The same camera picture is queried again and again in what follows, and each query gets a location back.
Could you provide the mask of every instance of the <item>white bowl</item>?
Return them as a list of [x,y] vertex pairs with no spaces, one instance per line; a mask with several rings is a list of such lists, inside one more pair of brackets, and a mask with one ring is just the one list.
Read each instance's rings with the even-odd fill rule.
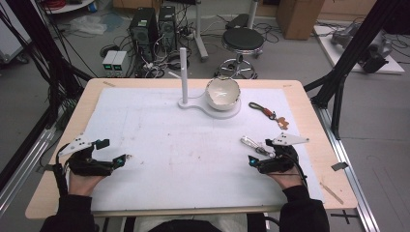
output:
[[241,95],[238,83],[230,77],[212,79],[206,87],[206,100],[217,110],[229,110],[235,107]]

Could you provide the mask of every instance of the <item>black sleeve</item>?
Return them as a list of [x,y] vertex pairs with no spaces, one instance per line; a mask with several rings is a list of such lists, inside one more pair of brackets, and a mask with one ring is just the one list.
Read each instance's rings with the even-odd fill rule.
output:
[[280,210],[280,232],[330,231],[323,203],[310,199],[305,186],[287,188],[283,193],[288,203]]
[[48,217],[41,232],[94,232],[91,197],[66,195],[60,197],[58,212]]

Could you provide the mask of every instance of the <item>stool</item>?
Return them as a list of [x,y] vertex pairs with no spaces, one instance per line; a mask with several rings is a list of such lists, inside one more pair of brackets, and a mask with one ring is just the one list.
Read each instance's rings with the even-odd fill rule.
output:
[[252,29],[232,28],[227,30],[222,35],[222,45],[237,55],[236,59],[224,61],[216,75],[222,74],[230,77],[240,75],[243,79],[256,79],[257,74],[253,65],[245,61],[243,55],[254,54],[257,57],[262,51],[263,43],[263,37]]

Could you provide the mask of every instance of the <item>gray floor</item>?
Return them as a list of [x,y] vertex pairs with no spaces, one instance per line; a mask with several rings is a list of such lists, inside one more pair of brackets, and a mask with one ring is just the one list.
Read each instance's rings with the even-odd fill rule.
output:
[[[83,14],[87,13],[77,11],[61,15],[57,20],[59,23],[67,23]],[[121,39],[116,39],[118,36],[127,36],[126,28],[130,22],[126,17],[115,17],[115,14],[98,14],[114,15],[108,32],[103,36],[75,33],[67,38],[94,73],[104,76],[100,49],[113,41],[119,43]],[[224,24],[216,21],[220,21],[220,18],[203,20],[203,28],[215,22],[207,33],[223,32],[216,29],[223,28]],[[255,23],[258,22],[276,26],[272,18],[258,18]],[[247,57],[254,64],[258,78],[297,79],[305,85],[331,70],[332,66],[316,38],[288,41],[280,33],[274,35],[279,38],[278,43],[265,43],[264,53],[258,59]],[[206,36],[203,40],[209,52],[209,60],[201,63],[197,49],[191,43],[189,78],[212,78],[219,63],[234,57],[233,53],[221,48],[219,38]],[[410,53],[409,48],[401,51]],[[91,74],[71,49],[69,55],[78,68]],[[395,51],[392,56],[397,61],[410,61],[410,58]],[[350,73],[345,83],[340,120],[343,145],[381,231],[410,230],[410,171],[407,168],[410,164],[410,65],[403,64],[402,67],[406,74]],[[312,97],[316,92],[317,90],[313,90],[308,95]],[[1,169],[45,111],[46,96],[47,85],[33,63],[13,63],[0,70]],[[41,176],[37,172],[30,175],[6,214],[0,218],[0,231],[40,230],[43,222],[25,218],[24,212]],[[342,214],[342,211],[328,213],[332,231],[363,231],[357,218],[352,217],[347,222],[343,217],[331,216]],[[356,215],[354,210],[347,210],[346,213]],[[98,223],[102,224],[103,220],[99,218]],[[113,218],[108,231],[118,231],[119,228],[120,219]]]

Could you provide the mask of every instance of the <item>wooden table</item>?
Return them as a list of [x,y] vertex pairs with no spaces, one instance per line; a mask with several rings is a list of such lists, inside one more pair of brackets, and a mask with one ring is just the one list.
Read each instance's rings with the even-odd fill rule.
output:
[[[209,79],[190,79],[190,88],[204,88]],[[309,98],[299,81],[296,80],[237,80],[241,88],[259,89],[282,89],[285,93],[292,111],[294,120],[298,125],[300,134],[309,138],[305,145],[313,170],[320,182],[321,190],[325,197],[325,209],[353,209],[357,206],[357,200],[350,184],[342,170],[334,171],[331,166],[337,163],[337,157],[323,131],[323,128],[310,104]],[[90,117],[93,114],[100,93],[103,88],[181,88],[178,79],[92,79],[73,113],[69,124],[57,146],[62,147],[70,143],[81,132],[85,131]],[[54,163],[55,153],[50,161]],[[55,214],[59,193],[52,172],[45,172],[33,198],[26,210],[28,218],[46,218]],[[247,208],[249,212],[270,212],[269,207]],[[190,210],[189,214],[221,214],[235,213],[232,209],[207,209],[197,212]],[[132,215],[162,215],[178,214],[168,211],[139,211],[139,212],[97,212],[96,217],[123,217]]]

